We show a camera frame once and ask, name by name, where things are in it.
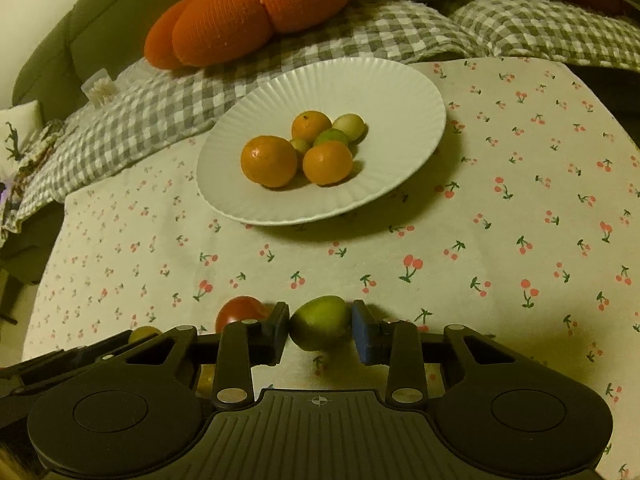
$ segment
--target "crosshair mark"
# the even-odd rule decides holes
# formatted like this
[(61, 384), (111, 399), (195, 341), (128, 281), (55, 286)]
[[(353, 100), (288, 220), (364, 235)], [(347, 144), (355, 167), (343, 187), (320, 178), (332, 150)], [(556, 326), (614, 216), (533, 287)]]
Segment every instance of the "crosshair mark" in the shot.
[(316, 406), (324, 406), (326, 403), (331, 401), (323, 396), (315, 396), (313, 399), (309, 399), (309, 402), (315, 404)]

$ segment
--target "white plate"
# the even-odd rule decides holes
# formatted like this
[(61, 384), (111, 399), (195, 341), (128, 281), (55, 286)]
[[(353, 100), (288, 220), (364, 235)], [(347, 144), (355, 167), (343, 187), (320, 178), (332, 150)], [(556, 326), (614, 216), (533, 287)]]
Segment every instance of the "white plate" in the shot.
[[(290, 139), (305, 110), (336, 117), (354, 113), (369, 127), (349, 180), (319, 187), (297, 177), (282, 190), (249, 181), (240, 153), (250, 139)], [(196, 172), (204, 199), (221, 215), (254, 225), (293, 225), (336, 216), (393, 190), (434, 152), (446, 121), (435, 85), (417, 70), (378, 58), (321, 61), (267, 81), (238, 101), (213, 127)]]

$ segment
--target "red tomato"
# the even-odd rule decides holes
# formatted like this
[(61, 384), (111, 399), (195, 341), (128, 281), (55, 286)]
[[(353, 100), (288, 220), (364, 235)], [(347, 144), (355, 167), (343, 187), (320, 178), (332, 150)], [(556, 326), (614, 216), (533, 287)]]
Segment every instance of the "red tomato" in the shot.
[(269, 311), (260, 301), (251, 296), (238, 296), (227, 301), (220, 309), (216, 317), (216, 333), (222, 333), (226, 325), (235, 321), (267, 317), (269, 317)]

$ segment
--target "plate rim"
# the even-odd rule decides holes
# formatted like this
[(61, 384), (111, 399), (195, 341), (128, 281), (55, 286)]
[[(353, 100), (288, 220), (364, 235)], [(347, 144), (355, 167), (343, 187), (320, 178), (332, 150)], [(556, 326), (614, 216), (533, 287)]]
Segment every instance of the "plate rim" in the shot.
[(329, 219), (329, 218), (334, 218), (334, 217), (336, 217), (338, 215), (351, 212), (354, 209), (357, 209), (357, 208), (359, 208), (359, 207), (361, 207), (363, 205), (366, 205), (369, 202), (373, 202), (374, 200), (379, 199), (380, 197), (382, 197), (386, 193), (391, 192), (392, 190), (394, 190), (395, 188), (400, 186), (403, 182), (407, 181), (409, 178), (414, 176), (414, 174), (417, 173), (417, 171), (420, 170), (420, 168), (423, 167), (427, 163), (427, 161), (433, 156), (433, 153), (435, 152), (435, 150), (437, 149), (440, 141), (442, 140), (442, 137), (444, 135), (444, 132), (445, 132), (445, 129), (446, 129), (446, 126), (447, 126), (447, 110), (446, 110), (446, 106), (444, 104), (444, 98), (442, 97), (442, 93), (440, 92), (440, 89), (435, 85), (435, 83), (433, 81), (431, 81), (431, 79), (429, 79), (424, 74), (422, 74), (422, 76), (426, 79), (427, 85), (431, 85), (433, 87), (433, 90), (435, 90), (435, 92), (436, 92), (436, 94), (438, 96), (437, 104), (434, 103), (434, 105), (438, 106), (441, 109), (441, 112), (442, 112), (442, 124), (439, 127), (440, 134), (438, 136), (438, 140), (435, 143), (434, 149), (424, 159), (424, 161), (421, 164), (419, 164), (416, 168), (413, 168), (411, 171), (409, 171), (407, 174), (403, 175), (402, 177), (399, 177), (398, 179), (393, 181), (393, 183), (389, 184), (388, 186), (383, 186), (379, 191), (371, 193), (371, 194), (368, 194), (363, 199), (351, 202), (348, 206), (334, 208), (331, 211), (318, 213), (318, 214), (315, 214), (315, 215), (312, 215), (312, 216), (305, 216), (305, 217), (302, 217), (302, 218), (285, 219), (285, 220), (256, 220), (256, 219), (240, 218), (238, 216), (235, 216), (233, 214), (230, 214), (228, 212), (224, 212), (224, 211), (218, 209), (209, 200), (206, 199), (205, 194), (203, 193), (202, 188), (200, 187), (200, 179), (199, 179), (200, 171), (199, 171), (199, 169), (200, 169), (200, 166), (201, 166), (202, 157), (203, 157), (203, 153), (204, 153), (205, 147), (206, 147), (207, 143), (209, 142), (209, 139), (211, 138), (212, 134), (214, 133), (214, 130), (215, 130), (216, 126), (218, 125), (218, 122), (220, 121), (220, 119), (225, 114), (229, 113), (232, 108), (234, 108), (235, 106), (239, 105), (245, 97), (247, 97), (248, 95), (250, 95), (253, 92), (257, 91), (262, 86), (265, 86), (268, 83), (272, 83), (273, 81), (275, 81), (275, 80), (277, 80), (277, 79), (279, 79), (281, 77), (284, 77), (288, 73), (293, 72), (295, 70), (304, 70), (304, 69), (307, 69), (310, 66), (315, 66), (315, 65), (320, 65), (320, 64), (335, 64), (336, 62), (356, 62), (356, 63), (358, 63), (358, 62), (367, 62), (368, 60), (373, 60), (373, 61), (378, 60), (378, 61), (383, 62), (383, 63), (393, 63), (395, 65), (399, 65), (401, 67), (404, 67), (404, 68), (407, 68), (409, 70), (412, 70), (417, 74), (421, 74), (421, 72), (419, 70), (416, 70), (415, 68), (412, 68), (408, 64), (404, 64), (404, 63), (401, 63), (399, 61), (394, 61), (394, 60), (391, 60), (391, 59), (385, 59), (383, 57), (375, 57), (375, 56), (339, 57), (339, 58), (336, 58), (336, 59), (326, 59), (326, 60), (322, 60), (322, 61), (316, 61), (316, 62), (313, 62), (313, 63), (309, 63), (309, 64), (306, 64), (306, 65), (303, 65), (303, 66), (300, 66), (300, 67), (296, 67), (296, 68), (292, 68), (291, 70), (287, 70), (285, 72), (282, 72), (281, 74), (277, 75), (276, 77), (273, 77), (273, 78), (267, 79), (266, 81), (263, 81), (258, 86), (256, 86), (254, 89), (252, 89), (249, 93), (245, 94), (240, 99), (238, 99), (238, 101), (236, 101), (233, 104), (233, 106), (231, 108), (229, 108), (229, 110), (227, 110), (222, 116), (220, 116), (220, 118), (216, 121), (216, 124), (214, 124), (213, 127), (208, 132), (206, 132), (207, 137), (204, 140), (204, 142), (202, 143), (202, 146), (200, 147), (200, 151), (198, 153), (198, 160), (196, 162), (196, 185), (198, 186), (198, 192), (200, 193), (200, 195), (201, 195), (202, 199), (204, 200), (204, 202), (206, 202), (210, 206), (210, 208), (212, 208), (213, 211), (215, 211), (216, 213), (219, 213), (220, 215), (224, 216), (225, 218), (229, 218), (230, 220), (234, 220), (236, 222), (240, 222), (241, 224), (253, 225), (253, 226), (266, 226), (266, 227), (270, 227), (270, 226), (292, 226), (292, 225), (308, 224), (308, 223), (312, 223), (312, 222), (317, 222), (319, 220), (325, 220), (325, 219)]

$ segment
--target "green sofa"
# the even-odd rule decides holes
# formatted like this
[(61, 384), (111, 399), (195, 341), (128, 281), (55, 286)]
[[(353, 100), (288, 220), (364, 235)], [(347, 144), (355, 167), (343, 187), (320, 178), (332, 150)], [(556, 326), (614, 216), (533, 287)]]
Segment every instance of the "green sofa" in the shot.
[[(20, 70), (13, 104), (38, 100), (43, 121), (67, 118), (87, 98), (82, 83), (101, 68), (115, 78), (143, 56), (146, 34), (179, 0), (78, 0)], [(23, 283), (39, 282), (64, 217), (51, 203), (0, 249), (0, 267)]]

